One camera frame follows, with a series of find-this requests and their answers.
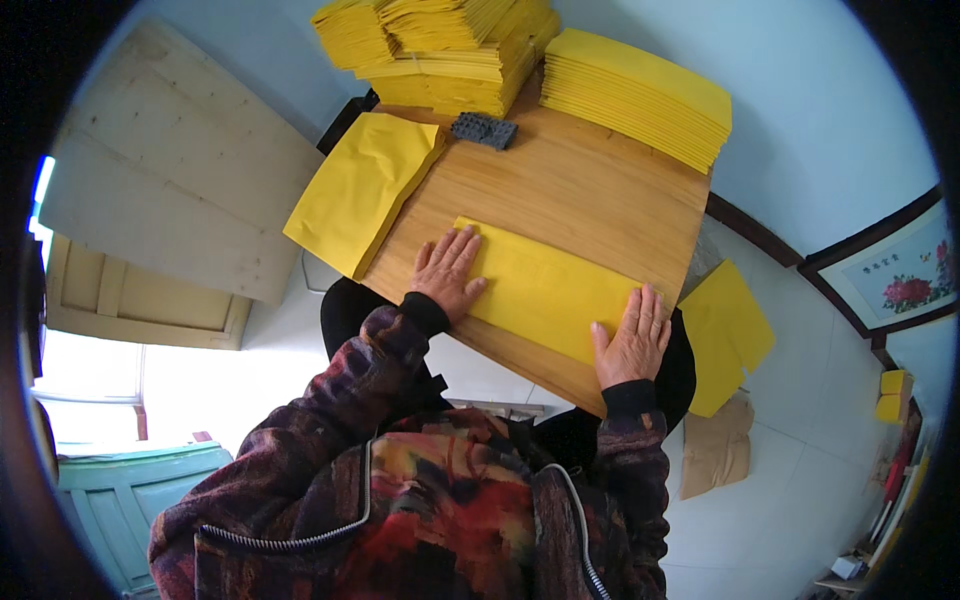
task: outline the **zipper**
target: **zipper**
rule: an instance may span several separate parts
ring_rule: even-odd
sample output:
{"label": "zipper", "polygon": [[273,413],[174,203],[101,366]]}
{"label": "zipper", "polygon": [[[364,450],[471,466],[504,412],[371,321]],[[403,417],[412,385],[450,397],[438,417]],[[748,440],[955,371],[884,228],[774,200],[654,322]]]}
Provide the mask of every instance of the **zipper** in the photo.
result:
{"label": "zipper", "polygon": [[573,505],[577,507],[577,514],[580,517],[581,540],[584,542],[584,547],[582,548],[584,553],[584,571],[587,573],[587,576],[593,583],[593,587],[596,590],[596,595],[599,595],[601,598],[603,598],[603,600],[611,600],[610,593],[607,592],[607,588],[605,588],[603,582],[600,581],[600,576],[597,575],[596,569],[593,568],[593,563],[590,561],[589,539],[587,535],[587,514],[584,513],[584,505],[580,501],[580,496],[577,494],[577,489],[573,487],[573,480],[570,479],[570,475],[566,472],[566,469],[557,463],[551,463],[544,468],[555,468],[564,476],[566,487],[570,491],[570,495],[573,497]]}
{"label": "zipper", "polygon": [[231,533],[226,529],[221,527],[216,527],[215,525],[202,525],[200,528],[200,534],[203,536],[210,536],[212,538],[217,538],[219,540],[228,541],[240,546],[244,546],[253,550],[266,550],[271,552],[289,552],[291,550],[308,550],[314,546],[323,544],[327,541],[339,538],[343,534],[353,531],[354,529],[360,527],[370,518],[370,506],[371,506],[371,445],[373,440],[367,441],[366,452],[364,454],[364,466],[363,473],[364,477],[364,513],[360,517],[360,520],[354,521],[343,527],[338,527],[333,531],[328,531],[325,534],[320,534],[318,536],[313,536],[312,538],[303,538],[302,540],[261,540],[259,538],[248,538],[246,536],[239,536],[237,534]]}

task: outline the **black sleeve cuff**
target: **black sleeve cuff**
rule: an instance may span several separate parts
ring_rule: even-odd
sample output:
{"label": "black sleeve cuff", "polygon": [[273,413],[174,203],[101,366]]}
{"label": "black sleeve cuff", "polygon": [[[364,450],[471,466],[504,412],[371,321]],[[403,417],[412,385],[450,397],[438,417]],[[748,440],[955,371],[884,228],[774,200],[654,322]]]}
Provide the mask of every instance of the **black sleeve cuff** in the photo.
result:
{"label": "black sleeve cuff", "polygon": [[450,319],[440,305],[420,292],[407,292],[397,310],[409,317],[427,338],[450,329]]}
{"label": "black sleeve cuff", "polygon": [[610,386],[603,391],[607,403],[607,419],[613,417],[639,417],[657,410],[654,382],[650,379],[635,379]]}

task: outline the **patterned jacket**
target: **patterned jacket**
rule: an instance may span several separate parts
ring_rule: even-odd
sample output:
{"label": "patterned jacket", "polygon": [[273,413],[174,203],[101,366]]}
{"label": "patterned jacket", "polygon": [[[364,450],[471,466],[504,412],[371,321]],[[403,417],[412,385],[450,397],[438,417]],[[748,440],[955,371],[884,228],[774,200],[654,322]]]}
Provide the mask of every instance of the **patterned jacket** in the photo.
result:
{"label": "patterned jacket", "polygon": [[596,461],[575,476],[547,465],[525,425],[475,410],[374,438],[427,339],[403,305],[376,309],[303,397],[161,514],[148,557],[161,595],[664,597],[669,465],[652,383],[605,393]]}

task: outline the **finger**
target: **finger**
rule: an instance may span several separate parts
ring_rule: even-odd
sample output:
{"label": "finger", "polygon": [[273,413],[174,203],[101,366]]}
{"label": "finger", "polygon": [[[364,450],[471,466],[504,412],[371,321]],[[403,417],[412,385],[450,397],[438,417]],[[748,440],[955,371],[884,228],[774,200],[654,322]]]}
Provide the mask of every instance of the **finger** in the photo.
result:
{"label": "finger", "polygon": [[470,241],[467,242],[467,247],[464,248],[463,252],[460,252],[460,255],[457,256],[457,259],[453,262],[453,271],[455,273],[466,275],[470,272],[470,267],[473,266],[473,260],[477,257],[481,244],[483,244],[483,238],[480,237],[479,233],[470,238]]}
{"label": "finger", "polygon": [[468,225],[461,229],[460,233],[457,233],[457,237],[453,238],[453,243],[446,249],[446,253],[444,254],[443,260],[440,261],[440,264],[445,267],[452,267],[457,256],[460,255],[460,252],[464,251],[464,248],[467,247],[467,243],[472,237],[473,225]]}
{"label": "finger", "polygon": [[663,321],[660,320],[660,312],[663,310],[663,296],[654,294],[654,320],[650,323],[650,341],[654,344],[660,338],[660,328]]}
{"label": "finger", "polygon": [[654,286],[643,284],[640,290],[640,319],[636,322],[636,333],[640,337],[650,335],[650,325],[654,321]]}
{"label": "finger", "polygon": [[670,332],[672,330],[672,323],[667,321],[663,324],[663,328],[660,330],[660,338],[657,340],[657,349],[660,351],[660,354],[666,352],[666,345],[670,343]]}
{"label": "finger", "polygon": [[433,248],[432,242],[423,242],[420,251],[417,252],[417,260],[414,261],[414,273],[419,273],[426,268],[430,262],[430,250]]}
{"label": "finger", "polygon": [[444,254],[446,254],[446,249],[450,247],[450,244],[453,243],[453,238],[456,237],[457,230],[455,228],[450,228],[444,234],[444,237],[440,238],[440,241],[437,242],[437,245],[433,249],[433,253],[430,254],[430,265],[435,266],[439,265],[440,261],[444,259]]}
{"label": "finger", "polygon": [[610,345],[610,335],[604,326],[594,321],[590,325],[590,339],[593,340],[593,363],[600,364]]}
{"label": "finger", "polygon": [[464,296],[467,297],[467,301],[470,304],[473,304],[480,298],[480,295],[487,290],[487,278],[478,277],[473,279],[470,283],[467,284],[467,288],[464,290]]}
{"label": "finger", "polygon": [[637,288],[630,290],[627,298],[627,307],[623,310],[623,319],[617,333],[624,332],[633,335],[636,331],[636,321],[640,318],[640,291]]}

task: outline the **framed picture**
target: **framed picture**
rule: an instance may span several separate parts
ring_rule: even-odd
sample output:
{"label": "framed picture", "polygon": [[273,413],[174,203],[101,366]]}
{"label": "framed picture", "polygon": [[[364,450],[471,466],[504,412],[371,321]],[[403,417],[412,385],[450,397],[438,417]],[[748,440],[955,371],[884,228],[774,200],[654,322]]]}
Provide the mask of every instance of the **framed picture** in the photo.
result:
{"label": "framed picture", "polygon": [[939,319],[956,307],[957,255],[935,187],[856,235],[811,254],[798,271],[864,338]]}

